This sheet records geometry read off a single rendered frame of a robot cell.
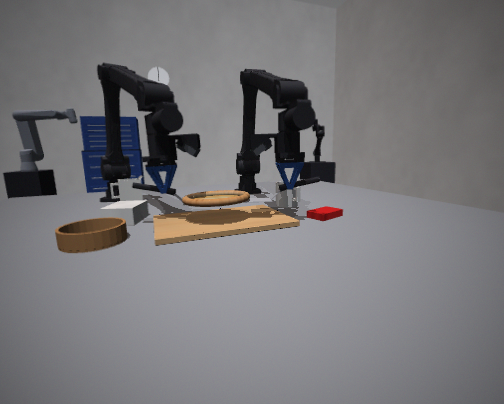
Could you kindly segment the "pizza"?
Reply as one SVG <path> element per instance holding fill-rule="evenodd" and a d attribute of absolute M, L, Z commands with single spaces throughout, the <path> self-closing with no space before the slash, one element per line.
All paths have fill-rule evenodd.
<path fill-rule="evenodd" d="M 220 190 L 189 194 L 182 198 L 182 202 L 194 207 L 217 207 L 239 204 L 249 199 L 250 195 L 245 191 Z"/>

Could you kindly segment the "light wood cutting board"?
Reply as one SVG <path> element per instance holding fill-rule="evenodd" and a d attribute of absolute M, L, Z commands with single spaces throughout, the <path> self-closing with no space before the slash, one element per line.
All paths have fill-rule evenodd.
<path fill-rule="evenodd" d="M 154 215 L 155 245 L 300 226 L 265 205 Z"/>

